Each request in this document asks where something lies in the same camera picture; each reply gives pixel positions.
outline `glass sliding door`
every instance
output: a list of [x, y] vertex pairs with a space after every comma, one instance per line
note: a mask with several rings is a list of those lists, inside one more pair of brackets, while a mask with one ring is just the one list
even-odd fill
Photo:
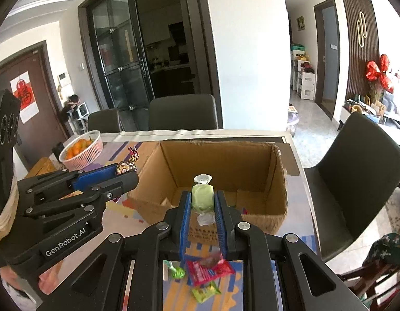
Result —
[[148, 130], [148, 105], [153, 99], [138, 22], [131, 20], [128, 0], [104, 0], [92, 9], [96, 44], [109, 95], [120, 110], [126, 131]]

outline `gold wall decoration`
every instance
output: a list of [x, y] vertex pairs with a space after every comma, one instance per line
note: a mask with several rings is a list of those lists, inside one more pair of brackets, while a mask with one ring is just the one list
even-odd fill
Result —
[[360, 11], [360, 18], [357, 20], [358, 45], [364, 48], [364, 39], [367, 38], [367, 26], [365, 25], [364, 13]]

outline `red balloon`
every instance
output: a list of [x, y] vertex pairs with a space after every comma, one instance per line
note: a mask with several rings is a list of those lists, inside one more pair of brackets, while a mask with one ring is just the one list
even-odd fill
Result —
[[386, 54], [380, 56], [380, 70], [381, 72], [387, 72], [389, 70], [389, 57]]
[[386, 76], [386, 74], [383, 73], [380, 75], [379, 79], [380, 79], [380, 83], [383, 86], [384, 90], [386, 90], [387, 92], [390, 92], [392, 94], [394, 92], [394, 89], [393, 89], [393, 83], [390, 80], [390, 78], [388, 78]]
[[367, 63], [367, 72], [365, 73], [366, 78], [369, 81], [376, 81], [380, 75], [381, 73], [377, 63], [374, 61], [369, 61]]

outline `door frame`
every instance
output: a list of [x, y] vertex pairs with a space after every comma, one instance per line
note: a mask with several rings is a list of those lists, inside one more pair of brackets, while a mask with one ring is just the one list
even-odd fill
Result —
[[[32, 44], [28, 47], [25, 47], [19, 51], [17, 51], [16, 53], [6, 57], [5, 59], [3, 59], [2, 61], [0, 61], [0, 69], [2, 67], [4, 67], [5, 65], [15, 62], [19, 59], [20, 56], [25, 55], [26, 53], [32, 52], [32, 51], [38, 51], [39, 57], [40, 57], [40, 64], [42, 65], [43, 68], [43, 72], [44, 72], [44, 77], [45, 77], [45, 84], [46, 84], [46, 92], [47, 95], [49, 97], [49, 99], [51, 100], [50, 104], [52, 106], [52, 109], [54, 111], [54, 114], [56, 115], [57, 119], [58, 119], [58, 124], [59, 127], [62, 129], [63, 134], [65, 135], [66, 140], [71, 137], [74, 133], [72, 131], [72, 128], [70, 127], [70, 125], [68, 123], [62, 123], [60, 121], [60, 116], [59, 113], [62, 110], [62, 105], [60, 104], [60, 101], [58, 101], [59, 99], [59, 95], [58, 95], [58, 91], [56, 90], [56, 86], [54, 84], [54, 80], [53, 78], [50, 78], [50, 76], [53, 76], [52, 74], [52, 70], [50, 68], [50, 62], [49, 62], [49, 56], [47, 53], [47, 45], [46, 45], [46, 40]], [[20, 148], [18, 147], [18, 145], [16, 144], [14, 146], [17, 154], [19, 155], [23, 165], [26, 167], [26, 169], [29, 171], [30, 166], [27, 163], [27, 161], [25, 160], [23, 154], [21, 153]]]
[[[100, 106], [101, 109], [108, 109], [109, 105], [106, 102], [105, 93], [102, 88], [100, 79], [101, 72], [98, 72], [100, 67], [95, 59], [95, 57], [99, 57], [99, 53], [98, 52], [95, 53], [95, 49], [93, 49], [94, 46], [92, 45], [93, 30], [91, 30], [90, 25], [93, 25], [93, 20], [89, 15], [90, 13], [88, 12], [89, 8], [98, 4], [98, 2], [101, 1], [102, 0], [85, 0], [84, 2], [82, 2], [78, 7], [78, 17], [79, 17], [79, 30], [81, 34], [83, 53], [85, 55], [85, 63], [87, 65], [89, 78], [91, 80], [91, 84], [94, 89], [98, 105]], [[217, 72], [216, 52], [213, 40], [212, 22], [210, 17], [209, 5], [208, 5], [208, 0], [198, 0], [198, 2], [199, 2], [199, 11], [201, 14], [203, 32], [204, 32], [206, 56], [209, 65], [210, 85], [212, 89], [212, 94], [216, 100], [218, 126], [220, 129], [222, 129], [223, 128], [222, 103], [220, 98], [219, 77]]]
[[340, 28], [338, 24], [337, 6], [335, 0], [325, 0], [315, 6], [313, 10], [315, 13], [315, 23], [317, 24], [317, 46], [318, 46], [318, 62], [317, 62], [317, 87], [315, 89], [314, 102], [325, 112], [325, 114], [332, 120], [334, 113], [329, 113], [327, 108], [322, 105], [322, 95], [324, 93], [324, 82], [325, 82], [325, 32], [324, 32], [324, 18], [322, 16], [322, 10], [325, 8], [334, 7], [335, 19], [337, 24], [338, 34], [338, 68], [337, 68], [337, 85], [335, 92], [335, 104], [337, 102], [338, 83], [340, 79], [340, 57], [341, 57], [341, 44], [340, 44]]

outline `chair backrest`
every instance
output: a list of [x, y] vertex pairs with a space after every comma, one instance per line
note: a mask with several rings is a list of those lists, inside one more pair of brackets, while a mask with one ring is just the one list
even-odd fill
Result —
[[400, 147], [366, 116], [353, 113], [317, 167], [356, 239], [400, 181]]
[[149, 106], [150, 130], [218, 129], [215, 98], [184, 94], [154, 99]]
[[101, 133], [121, 132], [121, 121], [118, 109], [101, 110], [91, 113], [88, 117], [89, 131], [98, 130]]

